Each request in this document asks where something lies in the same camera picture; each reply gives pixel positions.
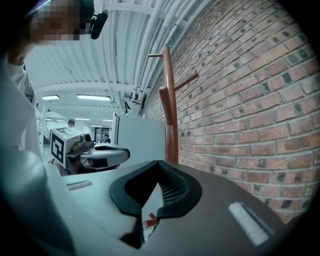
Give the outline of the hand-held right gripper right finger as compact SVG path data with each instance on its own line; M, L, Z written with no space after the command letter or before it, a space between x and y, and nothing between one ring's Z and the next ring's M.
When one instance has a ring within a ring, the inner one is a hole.
M158 163L160 176L182 195L160 208L141 250L152 256L277 256L294 229L236 183L213 173Z

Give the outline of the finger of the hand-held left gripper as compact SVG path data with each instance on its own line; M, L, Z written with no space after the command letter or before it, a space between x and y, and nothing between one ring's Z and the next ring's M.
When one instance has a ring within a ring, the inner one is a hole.
M110 143L97 143L93 147L94 150L127 150L125 147L121 147L118 145L110 144Z
M90 148L80 155L80 162L85 171L109 171L117 169L129 158L127 149Z

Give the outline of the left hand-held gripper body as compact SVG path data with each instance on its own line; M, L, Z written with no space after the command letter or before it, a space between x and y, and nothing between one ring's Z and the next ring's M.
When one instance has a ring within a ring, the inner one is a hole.
M89 133L73 128L61 127L50 130L50 153L69 175L77 174L83 166L80 155L95 144Z

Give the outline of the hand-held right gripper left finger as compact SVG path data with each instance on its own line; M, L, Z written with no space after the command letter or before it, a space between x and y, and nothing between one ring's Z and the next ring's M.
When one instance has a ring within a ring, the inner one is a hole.
M27 256L147 256L112 236L75 201L54 165L0 149L0 205L11 248Z

